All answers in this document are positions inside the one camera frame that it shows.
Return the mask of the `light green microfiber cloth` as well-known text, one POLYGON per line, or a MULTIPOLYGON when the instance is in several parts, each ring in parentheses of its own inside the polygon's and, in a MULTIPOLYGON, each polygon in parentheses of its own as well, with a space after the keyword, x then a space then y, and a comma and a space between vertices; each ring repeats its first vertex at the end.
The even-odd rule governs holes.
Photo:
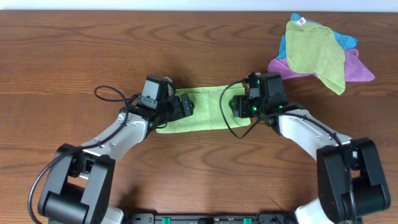
POLYGON ((227 129, 228 127, 239 128, 251 124, 249 118, 234 117, 228 105, 232 97, 245 94, 242 84, 235 84, 230 88, 225 85, 176 90, 177 96, 184 93, 195 105, 193 115, 167 123, 166 127, 157 130, 158 133, 174 134, 227 129))

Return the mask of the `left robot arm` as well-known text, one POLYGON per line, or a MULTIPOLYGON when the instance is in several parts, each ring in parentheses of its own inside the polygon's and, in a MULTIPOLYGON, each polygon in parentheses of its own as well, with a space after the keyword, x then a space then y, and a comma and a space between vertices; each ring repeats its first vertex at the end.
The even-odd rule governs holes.
POLYGON ((125 223, 125 213, 109 205, 116 163, 151 132, 193 115, 195 108, 167 77, 149 75, 142 92, 117 94, 124 106, 115 122, 80 146, 61 145, 36 178, 33 189, 46 178, 37 211, 49 223, 125 223))

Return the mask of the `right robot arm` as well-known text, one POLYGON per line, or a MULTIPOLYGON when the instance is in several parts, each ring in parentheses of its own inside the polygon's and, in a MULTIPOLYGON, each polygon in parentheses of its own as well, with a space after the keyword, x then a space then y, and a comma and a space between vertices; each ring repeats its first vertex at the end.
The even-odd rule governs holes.
POLYGON ((317 199, 294 209, 285 223, 361 223, 364 216, 389 209, 391 196, 372 140, 340 134, 289 102, 278 73, 250 73, 240 83, 249 93, 229 101, 233 116, 264 123, 317 163, 317 199))

